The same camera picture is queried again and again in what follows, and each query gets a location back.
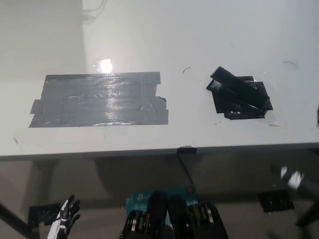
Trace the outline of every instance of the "white object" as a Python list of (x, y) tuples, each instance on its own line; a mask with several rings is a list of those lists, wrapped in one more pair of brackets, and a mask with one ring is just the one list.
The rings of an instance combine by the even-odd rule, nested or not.
[[(99, 5), (0, 3), (0, 160), (319, 146), (316, 1), (107, 0), (89, 10)], [(101, 71), (160, 71), (168, 125), (28, 128), (47, 74), (96, 73), (105, 59)], [(205, 89), (218, 66), (263, 81), (274, 110), (218, 115)]]

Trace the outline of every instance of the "robotic hand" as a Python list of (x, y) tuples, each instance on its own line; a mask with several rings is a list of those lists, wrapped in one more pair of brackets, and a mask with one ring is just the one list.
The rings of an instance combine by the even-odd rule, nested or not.
[(76, 220), (80, 218), (80, 214), (75, 214), (80, 210), (80, 200), (74, 200), (74, 195), (71, 195), (63, 204), (58, 216), (53, 222), (47, 239), (67, 239), (71, 228)]

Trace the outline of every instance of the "robot finger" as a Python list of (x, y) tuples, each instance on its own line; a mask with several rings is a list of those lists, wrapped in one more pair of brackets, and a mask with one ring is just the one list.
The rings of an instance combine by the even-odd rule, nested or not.
[(65, 207), (64, 210), (63, 210), (63, 213), (61, 213), (61, 215), (62, 215), (61, 216), (61, 222), (68, 220), (68, 218), (69, 218), (69, 208)]
[(76, 200), (72, 205), (70, 206), (70, 210), (73, 210), (73, 208), (76, 208), (80, 205), (80, 200)]
[(70, 228), (73, 227), (73, 225), (75, 224), (75, 222), (81, 217), (81, 214), (76, 215), (74, 218), (72, 218), (71, 222), (70, 222)]
[(74, 200), (74, 195), (72, 194), (72, 195), (69, 197), (69, 199), (67, 200), (66, 205), (69, 207), (70, 204), (71, 204), (71, 202), (72, 202), (73, 200)]
[(74, 215), (80, 210), (80, 207), (76, 207), (74, 209), (72, 209), (72, 211), (70, 212), (70, 218), (73, 218)]

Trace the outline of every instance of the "black plastic piece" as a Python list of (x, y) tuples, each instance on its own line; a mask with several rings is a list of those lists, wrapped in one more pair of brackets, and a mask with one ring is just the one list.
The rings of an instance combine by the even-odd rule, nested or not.
[(176, 239), (194, 238), (187, 204), (180, 195), (168, 199), (168, 214)]
[(37, 228), (42, 222), (44, 222), (45, 226), (52, 225), (58, 216), (60, 209), (60, 203), (30, 207), (28, 225), (32, 228)]
[(167, 214), (167, 197), (154, 191), (148, 201), (146, 212), (133, 210), (125, 222), (121, 239), (159, 239)]
[(213, 94), (235, 102), (259, 116), (264, 116), (269, 109), (269, 96), (246, 82), (251, 82), (251, 77), (236, 77), (224, 68), (218, 67), (211, 78), (213, 80), (206, 88)]
[(258, 193), (258, 199), (265, 213), (295, 209), (287, 190)]
[(153, 239), (150, 215), (143, 211), (132, 210), (125, 222), (121, 239)]
[(228, 239), (223, 221), (212, 203), (191, 205), (188, 211), (195, 239)]

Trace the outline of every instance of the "black object on floor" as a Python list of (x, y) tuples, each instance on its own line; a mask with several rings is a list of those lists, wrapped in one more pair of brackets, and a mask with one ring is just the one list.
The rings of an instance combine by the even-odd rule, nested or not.
[(28, 225), (32, 228), (37, 228), (42, 222), (44, 222), (45, 226), (52, 225), (58, 216), (60, 209), (60, 203), (30, 207)]
[(207, 86), (212, 92), (216, 112), (230, 120), (262, 119), (272, 110), (263, 82), (252, 76), (236, 77), (222, 67), (211, 75)]
[(258, 199), (265, 213), (295, 209), (287, 190), (258, 193)]

